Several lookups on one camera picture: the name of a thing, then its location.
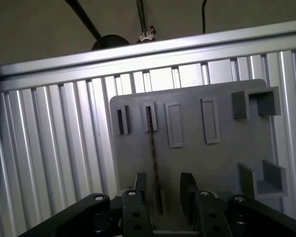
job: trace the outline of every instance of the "metal fastener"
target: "metal fastener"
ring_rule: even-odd
[[[243,202],[245,199],[243,197],[235,197],[236,201]]]
[[[100,201],[100,200],[103,199],[103,196],[96,196],[94,199],[95,199],[96,201]]]
[[[201,192],[201,195],[206,197],[206,196],[208,196],[209,194],[208,194],[208,192],[204,192],[204,191],[203,191],[203,192]]]

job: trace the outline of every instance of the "ribbed aluminum wall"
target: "ribbed aluminum wall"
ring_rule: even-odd
[[[1,92],[0,236],[18,236],[90,193],[114,195],[113,96],[249,79],[280,88],[274,155],[289,177],[284,210],[296,218],[294,49]]]

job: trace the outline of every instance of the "gray plastic plate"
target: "gray plastic plate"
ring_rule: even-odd
[[[270,110],[269,115],[280,113],[278,94],[272,100],[269,91],[263,80],[256,79],[111,99],[120,188],[132,188],[136,174],[147,173],[146,202],[156,229],[190,230],[180,204],[181,172],[192,173],[200,189],[221,195],[242,193],[239,163],[254,169],[258,180],[263,179],[262,160],[274,162],[270,116],[265,108]],[[166,205],[162,216],[156,214],[146,106],[151,106],[159,178]],[[280,209],[279,198],[263,202]]]

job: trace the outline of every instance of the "black cable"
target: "black cable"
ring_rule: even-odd
[[[142,28],[143,33],[147,31],[146,19],[145,19],[145,9],[143,0],[137,0],[137,10],[139,15],[140,26]]]
[[[88,15],[83,10],[82,6],[78,2],[78,0],[65,0],[69,6],[74,10],[76,15],[80,18],[80,20],[83,22],[83,24],[86,26],[86,28],[89,30],[89,32],[93,35],[93,37],[96,39],[97,43],[101,46],[101,48],[105,48],[106,44],[98,32],[97,28],[93,25],[92,21],[88,17]]]
[[[206,31],[206,22],[205,22],[205,5],[206,5],[207,0],[203,0],[202,4],[202,27],[203,27],[203,34]]]

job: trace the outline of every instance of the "drill bit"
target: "drill bit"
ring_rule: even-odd
[[[151,107],[147,106],[146,110],[147,110],[147,118],[148,118],[148,126],[149,126],[150,149],[151,149],[152,163],[153,163],[153,174],[154,174],[154,184],[155,184],[155,192],[156,192],[155,195],[156,195],[156,202],[157,202],[157,211],[158,211],[158,214],[161,215],[162,214],[161,187],[160,187],[159,175],[158,175],[156,150],[155,150],[155,146],[154,146]]]

